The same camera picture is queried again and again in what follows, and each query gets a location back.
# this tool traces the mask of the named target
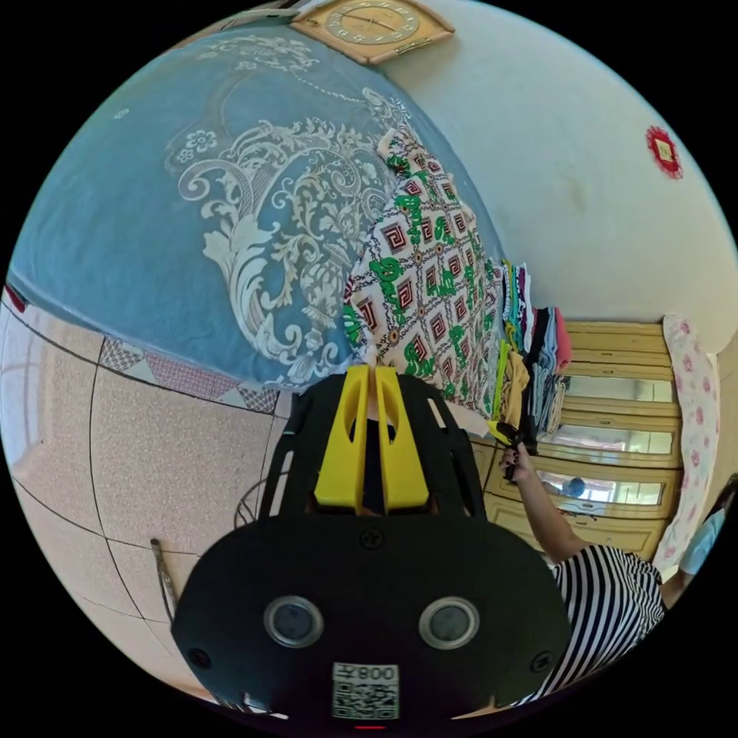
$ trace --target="stack of clothes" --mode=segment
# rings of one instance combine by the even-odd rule
[[[571,341],[558,307],[534,308],[530,272],[509,261],[495,267],[502,284],[502,321],[492,420],[523,431],[529,441],[554,432],[561,419],[569,378],[560,372],[571,362]]]

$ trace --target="person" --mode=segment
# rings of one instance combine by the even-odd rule
[[[676,573],[661,589],[667,607],[671,608],[676,604],[702,567],[723,527],[725,515],[733,503],[736,490],[738,490],[738,474],[733,474],[707,514],[705,521],[692,536],[689,546],[682,554]]]
[[[734,474],[707,520],[690,542],[680,563],[683,574],[664,584],[657,568],[634,553],[590,544],[572,530],[549,498],[525,446],[505,451],[500,467],[515,466],[525,514],[536,540],[553,561],[552,574],[561,589],[572,626],[566,653],[540,689],[509,707],[551,694],[619,659],[663,619],[699,570],[720,532],[735,497]],[[507,709],[490,706],[460,717],[476,717]]]

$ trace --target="wall clock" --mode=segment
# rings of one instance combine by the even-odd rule
[[[454,33],[448,21],[414,0],[333,0],[309,8],[291,26],[359,64],[380,64]]]

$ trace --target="metal rod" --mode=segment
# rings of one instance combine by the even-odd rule
[[[169,570],[167,564],[164,561],[164,555],[161,552],[161,545],[156,538],[151,539],[151,550],[154,552],[154,559],[156,561],[156,573],[159,579],[159,588],[161,589],[161,597],[164,600],[164,607],[167,611],[167,617],[169,623],[175,618],[175,611],[177,610],[177,595],[175,593],[175,586],[169,576]]]

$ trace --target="qr code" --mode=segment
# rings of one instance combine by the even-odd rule
[[[333,717],[395,720],[400,712],[396,667],[335,664]]]

